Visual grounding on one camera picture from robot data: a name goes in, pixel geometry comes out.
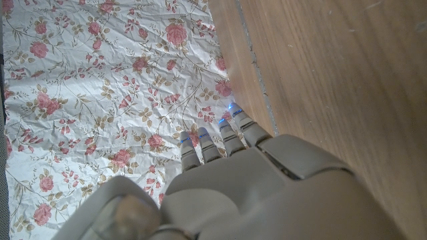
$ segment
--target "white robotic arm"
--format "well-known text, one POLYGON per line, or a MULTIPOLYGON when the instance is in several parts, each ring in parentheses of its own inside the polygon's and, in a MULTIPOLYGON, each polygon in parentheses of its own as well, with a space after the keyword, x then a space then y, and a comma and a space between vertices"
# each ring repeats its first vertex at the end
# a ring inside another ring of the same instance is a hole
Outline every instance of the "white robotic arm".
POLYGON ((115 177, 54 239, 404 239, 345 163, 297 137, 272 138, 238 105, 229 108, 249 149, 222 119, 228 157, 200 128, 201 165, 182 132, 183 173, 160 209, 135 183, 115 177))

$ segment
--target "floral pattern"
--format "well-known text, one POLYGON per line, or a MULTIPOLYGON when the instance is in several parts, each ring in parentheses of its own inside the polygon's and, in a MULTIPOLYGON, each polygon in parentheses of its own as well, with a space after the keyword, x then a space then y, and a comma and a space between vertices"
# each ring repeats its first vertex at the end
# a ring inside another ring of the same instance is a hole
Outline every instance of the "floral pattern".
POLYGON ((115 175, 157 204, 233 101, 206 0, 3 0, 10 236, 50 239, 115 175))

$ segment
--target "wooden surface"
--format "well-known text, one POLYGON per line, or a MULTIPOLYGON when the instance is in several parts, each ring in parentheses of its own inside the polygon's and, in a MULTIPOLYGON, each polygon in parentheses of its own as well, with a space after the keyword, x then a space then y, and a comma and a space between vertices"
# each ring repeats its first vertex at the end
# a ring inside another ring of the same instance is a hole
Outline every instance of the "wooden surface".
MULTIPOLYGON (((232 7, 217 12, 230 2, 209 8, 231 69, 250 50, 234 48, 232 7)), ((426 2, 240 3, 279 132, 343 159, 409 239, 427 239, 426 2)), ((229 76, 237 102, 262 102, 244 71, 229 76)))
POLYGON ((239 106, 245 109, 260 125, 273 134, 272 124, 265 108, 264 99, 252 58, 248 51, 246 36, 234 1, 210 1, 215 24, 222 27, 218 34, 222 55, 226 62, 227 74, 231 81, 234 97, 239 106))

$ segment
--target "blue led light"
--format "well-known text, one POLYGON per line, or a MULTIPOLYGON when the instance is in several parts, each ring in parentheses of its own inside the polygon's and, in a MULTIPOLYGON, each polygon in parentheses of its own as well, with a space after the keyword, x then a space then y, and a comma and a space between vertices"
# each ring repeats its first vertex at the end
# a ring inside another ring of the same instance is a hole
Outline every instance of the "blue led light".
POLYGON ((209 133, 205 133, 202 136, 199 136, 199 138, 201 139, 202 137, 205 137, 205 136, 209 136, 209 133))
POLYGON ((183 142, 185 142, 185 141, 187 141, 187 140, 189 140, 189 138, 182 140, 182 141, 181 141, 181 143, 183 143, 183 142))
POLYGON ((233 113, 233 117, 236 116, 237 114, 241 113, 242 111, 243 110, 241 110, 241 109, 239 111, 236 111, 235 113, 233 113))

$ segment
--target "pink rose print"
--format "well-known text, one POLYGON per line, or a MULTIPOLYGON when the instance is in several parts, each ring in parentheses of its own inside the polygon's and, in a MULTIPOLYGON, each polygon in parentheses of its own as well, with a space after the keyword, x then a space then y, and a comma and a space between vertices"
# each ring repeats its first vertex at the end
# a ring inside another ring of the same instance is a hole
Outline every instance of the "pink rose print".
POLYGON ((42 91, 39 92, 39 94, 37 96, 37 101, 39 102, 39 108, 40 109, 46 108, 51 103, 49 96, 42 91))
POLYGON ((211 116, 205 115, 205 117, 204 117, 204 121, 205 121, 205 122, 208 122, 208 121, 209 121, 209 122, 211 123, 211 122, 212 122, 212 120, 213 120, 213 119, 212 119, 212 117, 211 117, 211 116))
POLYGON ((171 71, 175 67, 175 65, 176 65, 176 61, 171 59, 167 62, 166 68, 167 70, 171 71))
POLYGON ((224 58, 220 57, 216 59, 215 66, 221 71, 226 70, 226 63, 224 62, 224 58))
POLYGON ((65 155, 68 154, 69 152, 69 149, 66 149, 66 148, 60 148, 59 150, 61 150, 61 152, 65 155))
POLYGON ((135 63, 132 64, 134 71, 142 71, 144 67, 147 67, 147 61, 142 57, 137 57, 135 63))
POLYGON ((155 179, 147 179, 147 184, 153 184, 155 182, 155 179))
POLYGON ((230 121, 230 120, 232 120, 232 115, 230 114, 230 112, 229 111, 226 111, 225 113, 224 113, 224 115, 222 115, 222 117, 221 117, 222 119, 225 119, 225 120, 227 120, 227 121, 230 121))
POLYGON ((111 13, 111 10, 113 10, 113 1, 112 0, 105 0, 105 3, 101 4, 101 10, 106 13, 111 13))
POLYGON ((127 104, 127 101, 125 99, 121 100, 121 103, 119 105, 119 109, 124 108, 129 106, 129 104, 127 104))
POLYGON ((38 58, 44 58, 46 57, 46 54, 49 50, 47 50, 46 44, 41 42, 34 42, 31 44, 29 51, 38 58))
POLYGON ((92 155, 92 153, 96 150, 96 145, 92 144, 90 145, 85 152, 85 155, 92 155))
POLYGON ((87 30, 94 35, 98 35, 98 33, 101 31, 101 27, 98 23, 92 22, 89 24, 89 28, 87 30))
POLYGON ((7 150, 7 156, 10 156, 12 153, 12 144, 8 137, 6 137, 6 150, 7 150))
POLYGON ((58 109, 59 109, 59 103, 57 101, 51 101, 50 104, 47 106, 46 113, 50 115, 58 109))
POLYGON ((224 97, 228 97, 230 96, 230 94, 232 94, 230 82, 226 82, 226 80, 219 81, 215 86, 215 90, 218 91, 218 93, 220 93, 224 97))
POLYGON ((92 47, 93 47, 94 50, 98 50, 101 47, 101 40, 100 39, 96 39, 93 42, 92 47))
POLYGON ((161 202, 163 202, 163 197, 165 196, 164 193, 160 193, 159 194, 159 204, 161 204, 161 202))
POLYGON ((52 190, 53 188, 53 181, 50 179, 50 177, 43 177, 40 179, 40 189, 42 192, 46 193, 47 191, 52 190))
POLYGON ((51 208, 46 203, 40 205, 40 207, 34 212, 34 221, 38 226, 42 226, 47 223, 49 218, 52 216, 51 208))
POLYGON ((35 26, 35 32, 38 34, 45 34, 46 31, 47 31, 46 24, 44 23, 39 23, 38 25, 35 26))
POLYGON ((193 147, 197 147, 197 144, 199 143, 199 136, 197 135, 197 131, 189 131, 188 135, 191 139, 191 142, 193 142, 193 147))
POLYGON ((93 142, 93 137, 88 137, 85 141, 85 144, 88 145, 88 144, 91 144, 92 142, 93 142))
POLYGON ((148 144, 151 148, 157 148, 161 147, 162 141, 163 139, 158 134, 155 134, 148 139, 148 144))
POLYGON ((142 37, 142 39, 145 40, 147 38, 147 36, 148 36, 148 33, 144 29, 139 29, 139 36, 142 37))
POLYGON ((176 25, 175 23, 171 23, 171 25, 166 27, 166 32, 167 40, 175 46, 181 44, 187 38, 187 31, 182 24, 176 25))
POLYGON ((12 95, 13 93, 11 91, 5 89, 5 99, 8 99, 12 95))
POLYGON ((13 8, 13 0, 3 0, 3 13, 6 13, 13 8))
POLYGON ((114 158, 111 162, 118 167, 125 167, 131 158, 131 154, 128 153, 125 149, 120 150, 114 155, 114 158))

